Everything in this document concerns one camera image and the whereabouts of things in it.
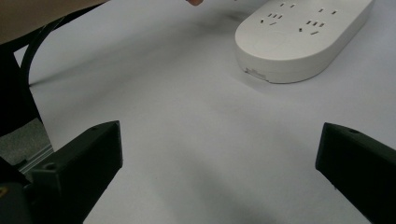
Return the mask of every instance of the outlet socket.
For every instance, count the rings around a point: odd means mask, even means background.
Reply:
[[[241,68],[272,83],[322,72],[367,21],[374,0],[270,0],[235,33]]]

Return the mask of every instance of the white table surface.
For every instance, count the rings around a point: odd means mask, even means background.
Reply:
[[[324,122],[396,148],[396,2],[377,0],[320,75],[284,85],[235,59],[264,2],[113,0],[48,37],[31,83],[54,148],[120,121],[124,165],[86,224],[369,223],[315,159]]]

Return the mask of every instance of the human hand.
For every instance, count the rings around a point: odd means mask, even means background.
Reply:
[[[204,0],[187,0],[190,4],[192,4],[193,6],[198,6],[200,5],[202,2],[204,2]]]

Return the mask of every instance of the black cable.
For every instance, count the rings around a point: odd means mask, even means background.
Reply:
[[[44,39],[62,22],[64,17],[45,25],[32,40],[27,47],[21,63],[21,76],[24,79],[24,84],[29,86],[29,72],[32,60],[37,53],[38,48],[43,43]]]

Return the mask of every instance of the power strip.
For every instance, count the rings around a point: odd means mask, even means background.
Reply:
[[[271,83],[322,72],[367,21],[374,0],[270,0],[235,33],[241,68]]]

